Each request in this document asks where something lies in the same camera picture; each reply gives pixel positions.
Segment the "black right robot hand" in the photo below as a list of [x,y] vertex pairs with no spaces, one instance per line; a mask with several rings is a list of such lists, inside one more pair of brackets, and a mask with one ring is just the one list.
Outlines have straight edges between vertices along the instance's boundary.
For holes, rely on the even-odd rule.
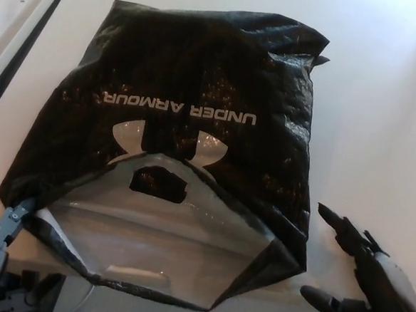
[[365,301],[336,298],[313,286],[300,294],[319,312],[416,312],[416,293],[406,273],[368,232],[359,232],[344,216],[320,203],[318,213],[334,229],[340,248],[353,257],[356,281]]

